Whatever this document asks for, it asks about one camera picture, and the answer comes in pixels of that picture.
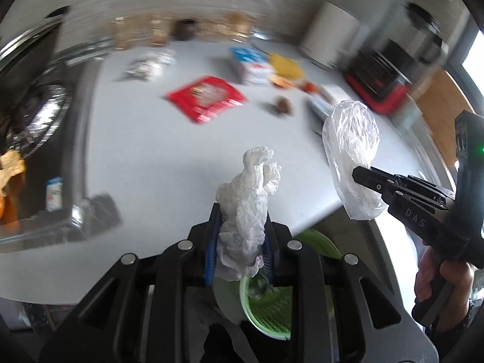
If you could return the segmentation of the person's right hand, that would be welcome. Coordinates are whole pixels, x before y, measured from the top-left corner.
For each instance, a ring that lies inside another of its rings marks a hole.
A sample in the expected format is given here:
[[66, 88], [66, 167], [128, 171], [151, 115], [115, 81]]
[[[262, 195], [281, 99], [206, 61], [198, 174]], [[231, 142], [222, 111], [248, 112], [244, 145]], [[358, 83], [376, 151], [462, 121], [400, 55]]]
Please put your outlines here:
[[445, 260], [437, 267], [432, 259], [433, 250], [426, 247], [418, 265], [414, 290], [419, 302], [431, 297], [431, 281], [437, 274], [454, 285], [454, 291], [440, 312], [436, 333], [454, 329], [469, 312], [469, 298], [472, 292], [474, 269], [469, 263]]

